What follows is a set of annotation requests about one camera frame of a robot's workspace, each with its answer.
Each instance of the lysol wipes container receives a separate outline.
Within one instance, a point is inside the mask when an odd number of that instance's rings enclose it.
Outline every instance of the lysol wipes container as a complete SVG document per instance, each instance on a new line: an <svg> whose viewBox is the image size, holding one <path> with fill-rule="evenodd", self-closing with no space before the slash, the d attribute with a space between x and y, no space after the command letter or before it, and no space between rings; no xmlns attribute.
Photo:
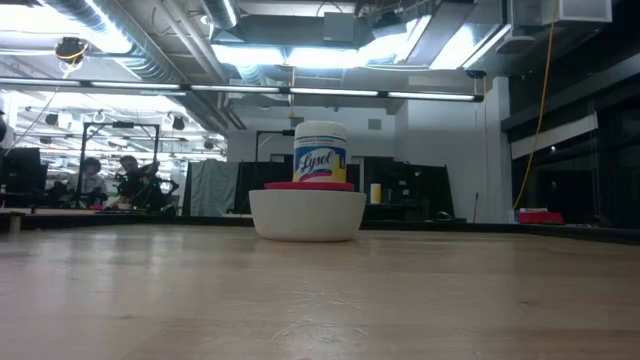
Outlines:
<svg viewBox="0 0 640 360"><path fill-rule="evenodd" d="M347 130L330 121L296 126L294 182L347 182Z"/></svg>

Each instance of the desk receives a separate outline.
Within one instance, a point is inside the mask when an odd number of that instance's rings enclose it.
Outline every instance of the desk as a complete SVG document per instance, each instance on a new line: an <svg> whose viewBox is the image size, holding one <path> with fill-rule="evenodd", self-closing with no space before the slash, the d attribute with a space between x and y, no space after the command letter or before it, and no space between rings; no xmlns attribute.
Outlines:
<svg viewBox="0 0 640 360"><path fill-rule="evenodd" d="M17 237L0 241L6 359L640 358L640 247L156 224Z"/></svg>
<svg viewBox="0 0 640 360"><path fill-rule="evenodd" d="M0 208L0 213L22 213L31 214L29 208ZM93 215L95 210L86 209L35 209L35 213L39 215Z"/></svg>

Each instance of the ceiling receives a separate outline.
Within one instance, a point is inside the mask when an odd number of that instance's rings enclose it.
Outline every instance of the ceiling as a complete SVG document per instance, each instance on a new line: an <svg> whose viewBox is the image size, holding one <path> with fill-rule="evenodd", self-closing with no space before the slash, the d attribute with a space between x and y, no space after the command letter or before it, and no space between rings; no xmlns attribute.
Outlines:
<svg viewBox="0 0 640 360"><path fill-rule="evenodd" d="M42 0L45 3L53 4L55 1ZM397 18L404 24L415 20L413 24L417 24L422 17L430 16L429 25L424 33L418 33L418 42L414 48L414 52L430 52L433 55L442 57L440 59L440 67L448 67L449 58L443 53L447 52L447 47L453 43L454 38L461 37L463 40L470 42L471 45L477 47L482 45L483 41L490 38L496 29L511 20L510 14L513 13L513 22L519 32L532 36L535 39L533 46L518 55L501 55L495 51L500 44L496 44L489 49L484 56L481 56L474 64L470 65L470 69L484 70L490 75L523 75L531 71L539 69L544 63L544 49L548 36L548 26L541 24L540 8L541 4L549 0L523 0L517 1L518 5L514 11L507 6L504 0L477 0L477 1L342 1L335 3L319 2L319 1L303 1L303 0L239 0L238 5L242 12L240 20L240 30L245 33L231 29L222 31L220 29L213 30L210 21L205 21L207 17L200 0L173 0L177 3L180 11L185 14L188 22L195 27L196 32L207 43L226 44L224 39L230 35L238 36L246 39L251 38L249 28L243 27L243 23L253 21L251 19L262 19L261 23L274 23L273 26L283 26L284 32L281 31L280 37L270 39L270 43L282 43L286 41L297 41L300 33L304 32L305 21L315 21L319 16L329 16L330 13L338 11L344 13L358 13L358 21L362 20L369 28L375 27L380 16L384 13L397 12ZM96 4L108 3L104 1L95 1ZM135 0L118 0L122 7L122 12L118 12L121 19L118 21L126 21L136 29L141 29L148 40L144 46L157 47L161 50L162 56L166 57L169 64L175 67L177 73L184 76L184 81L191 83L214 83L218 75L224 79L228 79L231 83L242 83L243 79L236 66L233 64L223 63L220 65L220 74L212 76L202 63L196 59L194 53L185 45L184 39L178 36L176 29L171 27L168 19L162 15L157 8L157 2L154 1L135 1ZM178 19L175 11L170 11L174 20ZM277 24L273 19L290 19L285 24ZM64 15L57 14L55 17L37 18L35 16L25 17L24 20L9 21L8 25L3 23L0 25L0 71L3 74L11 76L24 77L47 77L60 78L63 74L64 66L60 68L60 61L53 56L53 46L60 42L62 36L80 36L83 37L82 31L76 31L74 28L62 28L62 30L52 28L51 24L60 24L64 20ZM300 24L298 32L286 32L287 24ZM585 39L593 36L601 27L601 24L592 24L585 26L584 24L574 24L564 22L559 24L557 34L557 51L556 56L562 56L569 52L574 46L581 43ZM277 31L270 28L258 29L263 32L278 34ZM420 39L426 36L436 39L434 42L444 45L441 49L430 48L432 43L423 45ZM387 46L395 46L397 44L387 44ZM449 46L449 52L456 53L457 48ZM287 54L291 49L284 49ZM417 63L412 65L398 64L377 61L366 66L357 66L353 68L302 68L295 70L296 86L314 87L314 88L348 88L348 89L382 89L382 90L411 90L411 91L435 91L435 92L453 92L453 93L472 93L478 92L477 82L467 77L462 70L434 70L429 68L428 64ZM262 65L259 67L264 73L265 78L269 82L277 84L290 84L294 80L294 74L291 68L279 65ZM82 67L70 74L71 79L104 79L104 80L122 80L122 81L139 81L139 76L131 72L131 69L125 68L120 59L115 59L100 52L97 48L91 49L86 55L82 63ZM217 108L220 104L215 97L203 98L211 108ZM180 104L181 99L173 99L177 108L183 108L185 115L192 109L184 108ZM99 111L104 104L91 103L87 105L89 108L84 110ZM232 106L238 107L257 107L268 109L269 107L289 107L291 98L288 96L262 96L262 95L233 95L231 96ZM367 99L352 97L331 97L331 96L296 96L296 106L309 107L355 107L355 108L383 108L389 114L395 113L401 106L400 100L384 100L384 99ZM137 106L127 104L120 106L120 114L129 112L133 113ZM171 109L156 109L157 118L148 120L152 122L161 122ZM196 123L190 123L189 126L197 126ZM189 131L202 131L202 128L189 129Z"/></svg>

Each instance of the wire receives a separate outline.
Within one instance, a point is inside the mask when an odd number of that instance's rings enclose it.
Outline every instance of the wire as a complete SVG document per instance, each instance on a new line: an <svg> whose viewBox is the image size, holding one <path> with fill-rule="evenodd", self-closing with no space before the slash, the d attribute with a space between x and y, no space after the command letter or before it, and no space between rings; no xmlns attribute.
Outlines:
<svg viewBox="0 0 640 360"><path fill-rule="evenodd" d="M340 6L336 5L336 3L334 3L333 1L323 1L322 4L320 4L320 6L318 7L318 10L316 10L316 16L318 16L320 14L320 9L322 9L322 7L324 6L324 4L329 3L333 6L336 7L336 9L338 9L338 11L340 11L340 13L342 13L342 9L340 9Z"/></svg>
<svg viewBox="0 0 640 360"><path fill-rule="evenodd" d="M77 53L73 54L73 55L68 55L68 56L60 56L58 54L56 54L56 57L60 60L71 60L79 57L80 55L84 54L85 51L87 51L87 48L89 47L89 43L84 44L84 47L82 48L82 50L78 51ZM58 49L58 44L55 44L53 46L53 51L55 52Z"/></svg>
<svg viewBox="0 0 640 360"><path fill-rule="evenodd" d="M70 75L72 72L74 72L74 71L76 71L76 70L78 70L78 69L80 68L80 66L75 66L76 61L77 61L77 60L78 60L78 58L79 58L80 56L82 56L82 54L87 50L88 46L89 46L89 43L85 44L84 48L83 48L81 51L79 51L78 53L74 54L74 56L69 57L69 59L73 59L73 61L71 62L71 65L69 65L69 68L67 68L67 70L66 70L66 71L64 71L64 73L62 74L62 79L66 79L66 78L68 78L68 77L69 77L69 75ZM56 45L54 46L54 48L53 48L53 49L54 49L54 52L55 52L55 50L56 50L56 48L57 48L57 47L58 47L58 45L56 44ZM60 56L58 56L58 58L59 58L59 59L66 59L67 57L66 57L66 56L64 56L64 57L60 57ZM52 101L53 101L53 99L56 97L56 95L58 94L58 91L59 91L59 90L60 90L60 87L59 87L59 86L58 86L58 87L56 87L56 90L53 92L53 94L51 95L51 98L49 99L49 101L47 101L47 103L45 104L45 106L42 108L42 110L40 111L40 113L38 114L38 116L36 117L36 119L35 119L35 120L33 120L33 122L32 122L31 124L29 124L29 127L28 127L28 128L27 128L27 129L22 133L22 135L21 135L18 139L16 139L16 140L13 142L13 144L11 144L11 146L9 147L9 150L7 150L7 153L5 154L5 156L9 155L9 153L11 152L11 150L13 150L13 148L15 148L15 146L16 146L17 144L19 144L19 143L20 143L20 142L25 138L25 136L27 136L27 135L29 134L29 132L30 132L31 130L33 130L33 128L34 128L34 127L35 127L35 126L40 122L40 119L42 118L42 115L43 115L44 113L46 113L46 112L47 112L47 110L49 109L49 106L51 105L51 102L52 102Z"/></svg>
<svg viewBox="0 0 640 360"><path fill-rule="evenodd" d="M516 201L513 203L513 210L518 208L518 205L522 200L522 195L524 194L524 189L526 188L527 180L529 179L529 173L531 172L531 164L533 164L533 156L536 152L536 147L538 146L538 136L540 135L540 129L542 128L542 119L544 118L545 102L547 100L547 87L549 85L549 72L551 70L551 53L553 50L553 31L555 30L556 21L558 20L559 3L560 3L559 0L554 0L553 22L551 22L551 30L549 32L549 48L547 49L547 65L545 66L545 71L544 71L544 84L542 85L542 101L540 102L540 116L538 117L538 128L536 129L536 135L533 140L533 149L531 149L531 154L529 154L529 162L527 163L527 170L524 173L524 179L522 179L520 194L518 194Z"/></svg>

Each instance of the ceiling light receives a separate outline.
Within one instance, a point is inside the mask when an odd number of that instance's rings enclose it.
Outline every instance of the ceiling light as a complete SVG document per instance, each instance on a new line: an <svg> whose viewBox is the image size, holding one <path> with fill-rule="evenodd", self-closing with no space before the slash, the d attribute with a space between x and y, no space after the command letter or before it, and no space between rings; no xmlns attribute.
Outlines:
<svg viewBox="0 0 640 360"><path fill-rule="evenodd" d="M158 91L158 90L142 90L142 96L187 96L185 91Z"/></svg>
<svg viewBox="0 0 640 360"><path fill-rule="evenodd" d="M178 84L150 84L150 83L132 83L132 82L112 82L112 81L92 81L91 85L95 87L121 88L121 89L145 89L145 90L179 90Z"/></svg>
<svg viewBox="0 0 640 360"><path fill-rule="evenodd" d="M444 100L444 101L473 101L476 99L474 95L458 95L458 94L436 94L436 93L412 93L390 91L388 97L395 99L409 100Z"/></svg>
<svg viewBox="0 0 640 360"><path fill-rule="evenodd" d="M58 114L47 114L44 118L44 123L50 126L58 125Z"/></svg>
<svg viewBox="0 0 640 360"><path fill-rule="evenodd" d="M236 66L284 63L284 56L276 47L211 45L211 48L220 62Z"/></svg>
<svg viewBox="0 0 640 360"><path fill-rule="evenodd" d="M80 156L80 150L69 150L69 149L49 149L49 148L41 148L40 153L42 154L57 154L57 155L67 155L67 156ZM168 160L170 153L158 152L158 160ZM220 155L218 151L207 151L203 153L175 153L176 155L184 158L190 159L218 159L224 160L224 157ZM128 151L128 150L87 150L85 151L85 156L123 156L123 155L133 155L139 160L142 159L153 159L153 152L145 152L145 151Z"/></svg>
<svg viewBox="0 0 640 360"><path fill-rule="evenodd" d="M174 116L171 126L178 131L184 130L184 118L182 116Z"/></svg>
<svg viewBox="0 0 640 360"><path fill-rule="evenodd" d="M295 48L287 64L302 68L348 69L366 65L354 49Z"/></svg>
<svg viewBox="0 0 640 360"><path fill-rule="evenodd" d="M396 64L405 61L409 57L409 54L411 54L413 49L416 47L418 40L422 37L422 34L427 29L427 25L429 25L430 21L431 15L427 15L421 17L419 20L413 20L407 23L407 32L410 32L409 37L396 54L396 58L394 60Z"/></svg>
<svg viewBox="0 0 640 360"><path fill-rule="evenodd" d="M378 92L375 90L291 88L291 93L292 94L309 94L309 95L342 95L342 96L368 96L368 97L378 96Z"/></svg>
<svg viewBox="0 0 640 360"><path fill-rule="evenodd" d="M471 27L463 25L449 39L429 68L433 70L457 69L473 54L473 49L473 31Z"/></svg>
<svg viewBox="0 0 640 360"><path fill-rule="evenodd" d="M102 112L102 110L93 114L93 122L101 123L104 121L105 118L106 116L104 115L104 112Z"/></svg>
<svg viewBox="0 0 640 360"><path fill-rule="evenodd" d="M107 140L107 144L109 144L109 146L113 146L113 147L117 147L117 146L127 147L129 145L127 140L113 138L113 137L109 137L109 140Z"/></svg>
<svg viewBox="0 0 640 360"><path fill-rule="evenodd" d="M505 25L497 34L495 34L484 45L482 45L482 47L478 51L476 51L476 53L473 54L473 56L469 60L467 60L464 65L462 65L462 67L468 68L469 66L473 65L476 61L483 57L484 54L489 51L489 49L493 48L493 46L498 41L500 41L500 39L507 35L509 31L511 31L511 25Z"/></svg>
<svg viewBox="0 0 640 360"><path fill-rule="evenodd" d="M221 92L239 92L239 93L260 93L260 94L277 94L280 89L268 86L227 86L227 85L192 85L192 90L201 91L221 91Z"/></svg>
<svg viewBox="0 0 640 360"><path fill-rule="evenodd" d="M30 79L30 78L13 78L13 77L0 77L0 84L60 86L60 87L79 87L80 86L80 82L75 80Z"/></svg>
<svg viewBox="0 0 640 360"><path fill-rule="evenodd" d="M129 136L127 137L129 140L135 140L135 141L155 141L155 137L148 137L148 136ZM160 137L158 138L158 140L160 141L186 141L186 139L184 138L179 138L179 137Z"/></svg>
<svg viewBox="0 0 640 360"><path fill-rule="evenodd" d="M40 138L40 144L42 145L51 145L53 139L48 136L43 136Z"/></svg>

